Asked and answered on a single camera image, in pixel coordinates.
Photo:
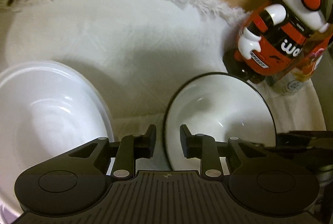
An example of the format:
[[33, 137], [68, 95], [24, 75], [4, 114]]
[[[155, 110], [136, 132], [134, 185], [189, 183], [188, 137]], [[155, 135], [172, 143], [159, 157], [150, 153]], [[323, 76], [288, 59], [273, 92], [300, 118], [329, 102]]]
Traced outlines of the white bowl with black rim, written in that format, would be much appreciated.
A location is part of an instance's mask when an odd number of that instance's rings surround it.
[[266, 101], [253, 86], [224, 73], [208, 73], [186, 82], [175, 93], [164, 117], [164, 149], [169, 165], [173, 170], [199, 170], [199, 159], [183, 155], [181, 125], [193, 135], [210, 135], [217, 142], [236, 136], [275, 146], [277, 131]]

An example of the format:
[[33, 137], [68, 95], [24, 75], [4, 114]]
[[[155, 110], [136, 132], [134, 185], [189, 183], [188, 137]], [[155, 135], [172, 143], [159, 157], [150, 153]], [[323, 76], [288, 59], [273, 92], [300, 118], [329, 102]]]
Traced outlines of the large white plastic bowl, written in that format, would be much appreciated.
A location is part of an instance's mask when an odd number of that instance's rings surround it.
[[1, 206], [18, 217], [14, 184], [26, 169], [91, 140], [113, 140], [111, 114], [82, 74], [55, 61], [1, 73]]

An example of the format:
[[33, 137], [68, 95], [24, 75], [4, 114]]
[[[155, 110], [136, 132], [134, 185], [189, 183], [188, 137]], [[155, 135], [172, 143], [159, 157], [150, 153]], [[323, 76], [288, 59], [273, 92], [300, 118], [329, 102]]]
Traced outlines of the red snack carton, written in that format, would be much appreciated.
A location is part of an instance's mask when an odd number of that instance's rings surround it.
[[315, 33], [304, 44], [303, 51], [285, 70], [267, 77], [266, 83], [282, 95], [293, 95], [300, 91], [311, 78], [332, 41], [332, 28], [326, 33]]

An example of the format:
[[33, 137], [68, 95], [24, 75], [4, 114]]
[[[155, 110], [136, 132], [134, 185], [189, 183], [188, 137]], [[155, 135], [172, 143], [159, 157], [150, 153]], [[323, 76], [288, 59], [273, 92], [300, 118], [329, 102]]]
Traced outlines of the white fringed tablecloth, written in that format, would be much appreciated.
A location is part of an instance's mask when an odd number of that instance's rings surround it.
[[74, 68], [103, 96], [120, 138], [161, 125], [190, 78], [223, 72], [247, 16], [222, 0], [1, 0], [1, 68]]

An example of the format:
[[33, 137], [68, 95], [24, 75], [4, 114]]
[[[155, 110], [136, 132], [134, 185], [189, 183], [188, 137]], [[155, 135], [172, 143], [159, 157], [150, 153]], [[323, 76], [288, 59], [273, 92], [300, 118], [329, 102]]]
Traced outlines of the red white robot figurine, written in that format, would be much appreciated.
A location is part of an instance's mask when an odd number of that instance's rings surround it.
[[292, 66], [314, 34], [332, 25], [332, 0], [266, 0], [241, 26], [226, 51], [227, 72], [257, 84]]

